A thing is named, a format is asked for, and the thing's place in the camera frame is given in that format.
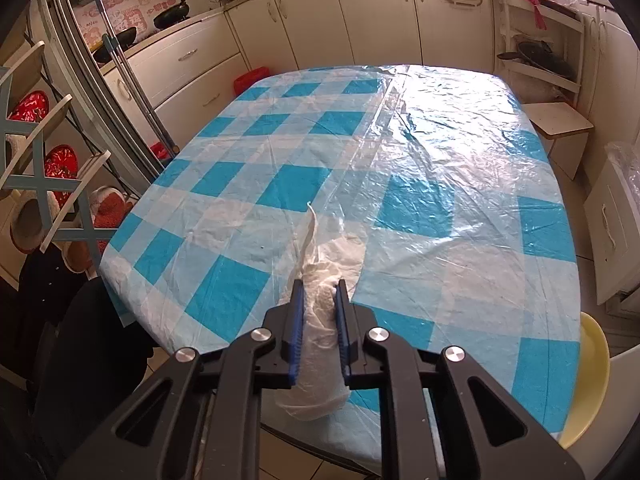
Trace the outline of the white tissue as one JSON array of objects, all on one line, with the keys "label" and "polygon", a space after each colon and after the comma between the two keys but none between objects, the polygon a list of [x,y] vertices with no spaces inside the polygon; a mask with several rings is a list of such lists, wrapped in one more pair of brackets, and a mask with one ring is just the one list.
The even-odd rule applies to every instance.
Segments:
[{"label": "white tissue", "polygon": [[290,276],[304,285],[303,341],[295,385],[274,394],[277,406],[302,422],[340,410],[349,398],[341,371],[334,299],[339,281],[351,294],[359,281],[366,244],[355,234],[317,242],[318,219],[307,208],[308,224]]}]

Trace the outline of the black pan on stove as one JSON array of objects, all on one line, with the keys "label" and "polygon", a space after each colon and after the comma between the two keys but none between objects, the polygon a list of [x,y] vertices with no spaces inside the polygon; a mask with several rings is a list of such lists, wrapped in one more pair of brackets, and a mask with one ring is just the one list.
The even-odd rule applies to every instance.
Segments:
[{"label": "black pan on stove", "polygon": [[92,50],[94,60],[99,64],[105,64],[111,61],[111,52],[115,51],[119,46],[123,51],[128,50],[137,38],[137,29],[129,27],[115,35],[112,39],[107,35],[98,43],[98,46]]}]

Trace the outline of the red cloth on shelf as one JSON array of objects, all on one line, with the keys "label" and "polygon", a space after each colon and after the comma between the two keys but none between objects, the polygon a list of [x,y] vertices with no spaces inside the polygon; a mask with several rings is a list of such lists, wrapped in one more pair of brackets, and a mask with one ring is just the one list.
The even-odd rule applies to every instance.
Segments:
[{"label": "red cloth on shelf", "polygon": [[546,22],[544,21],[544,16],[542,15],[539,9],[539,5],[540,5],[539,0],[523,0],[523,1],[526,1],[532,7],[532,12],[534,14],[536,27],[540,30],[546,30],[547,25],[546,25]]}]

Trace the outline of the red plastic container on floor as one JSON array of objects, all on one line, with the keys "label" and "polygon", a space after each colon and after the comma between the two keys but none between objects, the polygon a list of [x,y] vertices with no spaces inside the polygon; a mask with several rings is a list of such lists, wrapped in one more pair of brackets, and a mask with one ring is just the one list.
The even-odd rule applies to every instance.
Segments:
[{"label": "red plastic container on floor", "polygon": [[262,66],[254,68],[239,77],[236,77],[233,81],[233,90],[236,96],[240,96],[257,81],[268,78],[270,76],[270,70],[268,67]]}]

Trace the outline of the small white wooden stool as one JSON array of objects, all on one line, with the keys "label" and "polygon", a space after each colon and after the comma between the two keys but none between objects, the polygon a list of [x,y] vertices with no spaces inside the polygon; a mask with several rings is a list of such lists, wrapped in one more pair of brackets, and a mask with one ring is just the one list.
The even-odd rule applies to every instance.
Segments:
[{"label": "small white wooden stool", "polygon": [[565,102],[524,104],[523,110],[548,159],[573,180],[594,125]]}]

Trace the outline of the clear plastic bag in drawer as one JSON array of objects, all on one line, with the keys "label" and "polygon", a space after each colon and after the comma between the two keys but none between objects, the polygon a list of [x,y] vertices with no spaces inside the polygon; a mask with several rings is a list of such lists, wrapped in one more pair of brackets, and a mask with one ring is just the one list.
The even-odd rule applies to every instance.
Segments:
[{"label": "clear plastic bag in drawer", "polygon": [[608,160],[620,173],[636,203],[640,200],[640,159],[639,150],[627,142],[605,144]]}]

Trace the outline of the open white drawer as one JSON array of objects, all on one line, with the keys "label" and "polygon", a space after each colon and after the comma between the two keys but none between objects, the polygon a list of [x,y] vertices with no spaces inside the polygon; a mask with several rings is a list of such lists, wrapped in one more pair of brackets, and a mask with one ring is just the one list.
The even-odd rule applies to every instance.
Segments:
[{"label": "open white drawer", "polygon": [[639,208],[622,170],[609,160],[584,203],[598,304],[639,287]]}]

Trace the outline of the black wok on counter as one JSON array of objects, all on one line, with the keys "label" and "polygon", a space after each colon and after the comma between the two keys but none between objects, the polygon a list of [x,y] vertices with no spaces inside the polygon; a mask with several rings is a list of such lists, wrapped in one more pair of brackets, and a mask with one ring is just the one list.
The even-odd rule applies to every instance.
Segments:
[{"label": "black wok on counter", "polygon": [[182,22],[188,17],[190,6],[186,0],[180,0],[170,8],[160,12],[154,20],[153,24],[158,30],[164,30],[172,25]]}]

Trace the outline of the yellow plastic trash bin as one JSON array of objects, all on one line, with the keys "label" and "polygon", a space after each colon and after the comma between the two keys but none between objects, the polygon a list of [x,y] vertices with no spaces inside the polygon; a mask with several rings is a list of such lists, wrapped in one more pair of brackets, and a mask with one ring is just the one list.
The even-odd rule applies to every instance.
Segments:
[{"label": "yellow plastic trash bin", "polygon": [[608,341],[602,327],[586,312],[580,314],[578,373],[570,411],[560,437],[568,450],[589,429],[604,401],[611,363]]}]

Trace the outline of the white lower kitchen cabinets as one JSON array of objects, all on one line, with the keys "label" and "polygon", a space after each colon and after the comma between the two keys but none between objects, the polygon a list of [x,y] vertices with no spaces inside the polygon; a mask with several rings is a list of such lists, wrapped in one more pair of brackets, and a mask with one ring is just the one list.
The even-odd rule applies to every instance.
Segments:
[{"label": "white lower kitchen cabinets", "polygon": [[[586,19],[582,90],[593,125],[580,162],[595,179],[608,142],[639,140],[639,51],[603,0],[567,8]],[[495,73],[492,0],[239,0],[140,42],[128,62],[154,112],[186,144],[231,101],[233,81],[352,64],[424,64]]]}]

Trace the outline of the black frying pan on shelf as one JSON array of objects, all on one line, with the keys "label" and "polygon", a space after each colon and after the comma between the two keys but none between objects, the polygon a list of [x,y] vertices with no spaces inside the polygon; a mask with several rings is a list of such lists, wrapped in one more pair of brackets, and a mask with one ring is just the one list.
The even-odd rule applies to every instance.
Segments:
[{"label": "black frying pan on shelf", "polygon": [[570,63],[556,55],[544,41],[522,40],[514,51],[498,53],[497,58],[501,61],[520,60],[565,79],[577,81],[576,72]]}]

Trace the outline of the wooden blue side rack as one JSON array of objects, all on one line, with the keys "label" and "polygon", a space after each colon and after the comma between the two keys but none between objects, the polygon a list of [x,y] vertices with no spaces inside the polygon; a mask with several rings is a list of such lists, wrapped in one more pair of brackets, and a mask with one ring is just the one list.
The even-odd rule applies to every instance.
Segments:
[{"label": "wooden blue side rack", "polygon": [[96,152],[70,168],[53,169],[47,156],[50,135],[67,118],[73,97],[60,96],[33,120],[12,116],[42,78],[44,43],[36,42],[1,69],[1,198],[13,205],[1,231],[24,255],[58,246],[74,272],[96,270],[101,245],[115,234],[93,219],[90,183],[111,153]]}]

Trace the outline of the blue white checkered tablecloth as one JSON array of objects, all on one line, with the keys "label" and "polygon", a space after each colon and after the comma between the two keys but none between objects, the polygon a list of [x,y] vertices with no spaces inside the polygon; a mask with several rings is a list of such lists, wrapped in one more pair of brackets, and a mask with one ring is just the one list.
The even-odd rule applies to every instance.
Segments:
[{"label": "blue white checkered tablecloth", "polygon": [[580,292],[561,191],[509,87],[422,65],[272,76],[151,184],[100,272],[167,351],[224,348],[290,293],[310,218],[360,240],[352,296],[418,348],[471,353],[552,436]]}]

